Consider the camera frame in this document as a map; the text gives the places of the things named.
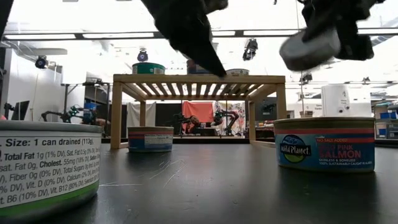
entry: black table surface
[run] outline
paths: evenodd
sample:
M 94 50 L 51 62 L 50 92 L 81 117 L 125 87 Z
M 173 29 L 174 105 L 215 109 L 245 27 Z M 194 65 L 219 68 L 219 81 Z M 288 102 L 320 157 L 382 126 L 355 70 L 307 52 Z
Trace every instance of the black table surface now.
M 370 174 L 279 167 L 275 149 L 175 144 L 171 153 L 103 145 L 98 195 L 41 223 L 397 223 L 398 150 Z

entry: white can label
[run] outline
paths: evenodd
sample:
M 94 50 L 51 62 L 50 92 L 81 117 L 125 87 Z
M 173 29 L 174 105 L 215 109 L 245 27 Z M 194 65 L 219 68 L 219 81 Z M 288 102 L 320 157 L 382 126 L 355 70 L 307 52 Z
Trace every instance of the white can label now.
M 96 183 L 100 147 L 100 133 L 1 131 L 0 208 Z

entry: blue can label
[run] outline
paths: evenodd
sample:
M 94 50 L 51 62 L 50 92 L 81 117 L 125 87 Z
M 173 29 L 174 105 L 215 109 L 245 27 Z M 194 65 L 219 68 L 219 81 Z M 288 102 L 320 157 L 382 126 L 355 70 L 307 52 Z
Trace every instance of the blue can label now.
M 173 146 L 173 131 L 129 133 L 130 151 L 168 151 Z
M 374 169 L 374 130 L 276 130 L 280 165 L 317 170 Z

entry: wooden table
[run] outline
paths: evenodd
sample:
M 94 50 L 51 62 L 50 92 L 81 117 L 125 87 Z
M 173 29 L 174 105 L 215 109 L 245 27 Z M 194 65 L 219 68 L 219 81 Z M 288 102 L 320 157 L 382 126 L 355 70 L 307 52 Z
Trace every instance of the wooden table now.
M 195 92 L 192 91 L 193 85 L 197 87 Z M 202 74 L 114 75 L 112 92 L 111 149 L 127 147 L 127 143 L 121 143 L 123 92 L 141 102 L 141 126 L 145 126 L 146 100 L 244 100 L 249 103 L 249 127 L 254 130 L 255 103 L 276 92 L 277 119 L 287 116 L 284 76 L 228 75 L 220 79 L 215 75 Z M 250 132 L 249 138 L 255 141 L 256 133 Z

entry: black robot gripper finger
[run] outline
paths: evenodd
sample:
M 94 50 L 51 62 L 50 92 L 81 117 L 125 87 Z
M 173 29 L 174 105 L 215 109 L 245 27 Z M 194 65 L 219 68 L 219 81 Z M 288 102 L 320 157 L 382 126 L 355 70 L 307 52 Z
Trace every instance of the black robot gripper finger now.
M 214 75 L 226 75 L 211 44 L 210 23 L 202 0 L 160 1 L 162 7 L 156 6 L 158 10 L 150 9 L 152 6 L 146 4 L 150 0 L 142 1 L 153 15 L 156 28 L 169 40 L 173 49 L 185 54 Z

